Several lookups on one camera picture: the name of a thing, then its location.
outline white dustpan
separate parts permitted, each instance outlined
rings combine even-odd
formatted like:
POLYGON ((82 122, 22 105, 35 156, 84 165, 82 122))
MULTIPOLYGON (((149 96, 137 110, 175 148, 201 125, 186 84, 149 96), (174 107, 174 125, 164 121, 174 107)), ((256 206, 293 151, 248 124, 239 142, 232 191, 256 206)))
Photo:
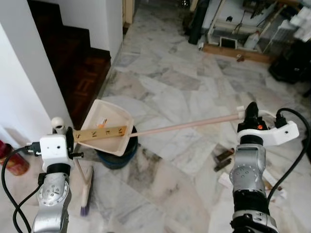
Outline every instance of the white dustpan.
POLYGON ((107 119, 105 128, 127 126, 124 136, 83 141, 79 142, 79 144, 116 156, 122 156, 134 125, 134 119, 126 110, 103 100, 95 100, 81 130, 97 129, 98 125, 102 124, 105 119, 107 119))

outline wooden ruler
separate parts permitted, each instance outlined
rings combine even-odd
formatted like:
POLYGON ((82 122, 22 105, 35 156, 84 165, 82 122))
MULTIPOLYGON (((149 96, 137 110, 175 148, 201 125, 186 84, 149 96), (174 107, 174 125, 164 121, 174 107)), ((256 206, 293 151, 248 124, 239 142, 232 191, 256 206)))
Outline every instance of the wooden ruler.
POLYGON ((73 131, 74 142, 83 142, 88 140, 96 140, 108 137, 123 136, 126 126, 118 126, 112 128, 93 129, 93 130, 76 130, 73 131))

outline wooden stair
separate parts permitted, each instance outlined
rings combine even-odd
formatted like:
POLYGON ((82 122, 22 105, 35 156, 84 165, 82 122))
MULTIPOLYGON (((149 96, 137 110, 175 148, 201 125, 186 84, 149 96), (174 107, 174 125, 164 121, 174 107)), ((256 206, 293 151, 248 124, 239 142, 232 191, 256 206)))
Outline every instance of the wooden stair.
POLYGON ((91 48, 88 29, 64 26, 59 5, 27 1, 75 129, 110 69, 110 53, 91 48))

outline white plastic container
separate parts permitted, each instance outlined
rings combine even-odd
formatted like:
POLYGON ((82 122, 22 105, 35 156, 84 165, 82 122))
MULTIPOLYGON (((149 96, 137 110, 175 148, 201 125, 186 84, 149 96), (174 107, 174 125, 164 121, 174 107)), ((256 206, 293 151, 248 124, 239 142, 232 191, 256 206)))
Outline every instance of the white plastic container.
POLYGON ((132 132, 134 125, 134 119, 126 110, 103 100, 95 100, 81 130, 97 129, 98 125, 105 119, 107 119, 105 128, 126 125, 127 128, 124 136, 83 141, 79 142, 79 144, 116 156, 122 156, 127 147, 130 139, 129 134, 132 132))
POLYGON ((259 41, 259 32, 255 32, 254 34, 251 34, 245 44, 244 44, 244 48, 249 49, 249 50, 253 50, 256 46, 256 44, 259 41))

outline white wall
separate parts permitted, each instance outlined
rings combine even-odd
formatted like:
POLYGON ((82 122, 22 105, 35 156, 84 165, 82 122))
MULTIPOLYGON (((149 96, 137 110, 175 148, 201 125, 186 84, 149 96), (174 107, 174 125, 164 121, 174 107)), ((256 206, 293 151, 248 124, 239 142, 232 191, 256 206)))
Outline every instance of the white wall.
POLYGON ((0 137, 13 146, 51 133, 51 119, 72 125, 27 1, 0 2, 0 137))
MULTIPOLYGON (((207 13, 205 15, 204 23, 203 23, 203 28, 210 27, 210 24, 215 16, 219 3, 220 3, 220 0, 210 0, 207 13)), ((232 16, 233 23, 240 23, 243 13, 244 13, 244 9, 242 5, 243 5, 243 0, 227 0, 225 2, 225 5, 218 19, 226 20, 228 16, 232 16)), ((251 17, 250 13, 245 12, 245 16, 243 18, 242 23, 251 25, 251 26, 256 26, 263 19, 265 19, 272 11, 273 11, 273 6, 270 6, 268 9, 263 11, 264 12, 263 15, 255 16, 253 19, 250 18, 251 17)))
POLYGON ((41 0, 60 6, 63 24, 89 29, 91 46, 114 61, 122 42, 122 0, 41 0))

